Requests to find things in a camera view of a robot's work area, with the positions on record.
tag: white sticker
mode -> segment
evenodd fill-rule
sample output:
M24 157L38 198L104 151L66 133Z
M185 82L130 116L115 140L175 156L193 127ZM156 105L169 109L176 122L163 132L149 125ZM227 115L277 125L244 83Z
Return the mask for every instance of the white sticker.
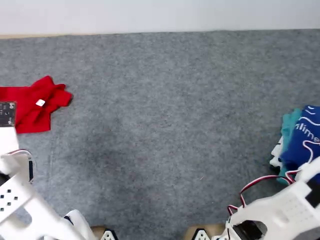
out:
M38 105L39 107L42 107L45 103L46 103L45 100L39 99L39 100L35 103L35 105Z

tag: gray carpet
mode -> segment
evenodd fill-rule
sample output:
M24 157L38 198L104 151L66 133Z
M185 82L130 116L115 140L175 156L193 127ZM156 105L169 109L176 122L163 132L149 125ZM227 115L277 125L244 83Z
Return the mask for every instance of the gray carpet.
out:
M0 40L1 85L47 74L74 99L50 132L19 136L34 186L59 214L78 209L119 240L179 240L225 221L239 190L271 173L283 114L320 104L320 31Z

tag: white robot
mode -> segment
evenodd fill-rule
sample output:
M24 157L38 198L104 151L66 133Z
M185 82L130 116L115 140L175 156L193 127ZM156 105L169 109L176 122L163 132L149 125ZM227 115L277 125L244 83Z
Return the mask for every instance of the white robot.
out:
M77 210L60 217L35 191L31 154L19 149L14 120L15 103L0 103L0 236L5 240L117 240L114 231L108 229L96 235ZM210 236L211 240L293 240L319 227L320 185L312 180L319 173L320 157L287 172L284 179L289 186L276 195L246 205L242 197L246 189L277 176L250 182L240 192L242 206L228 206L231 216L224 231ZM295 180L291 174L297 174ZM30 224L18 219L19 208L30 214ZM209 239L206 230L198 228L190 240Z

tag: red cloth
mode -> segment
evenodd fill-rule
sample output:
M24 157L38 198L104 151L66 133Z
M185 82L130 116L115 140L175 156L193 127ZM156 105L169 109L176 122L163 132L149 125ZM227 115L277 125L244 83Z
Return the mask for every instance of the red cloth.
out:
M66 85L55 85L50 76L45 76L31 86L0 87L0 101L16 102L15 129L18 134L39 133L51 129L52 112L69 104L72 94L65 88ZM36 105L38 100L44 100L44 105Z

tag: wall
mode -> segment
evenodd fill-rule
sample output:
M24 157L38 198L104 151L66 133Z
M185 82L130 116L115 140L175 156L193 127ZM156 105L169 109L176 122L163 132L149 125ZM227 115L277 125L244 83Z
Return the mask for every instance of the wall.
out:
M1 0L0 35L320 28L319 0Z

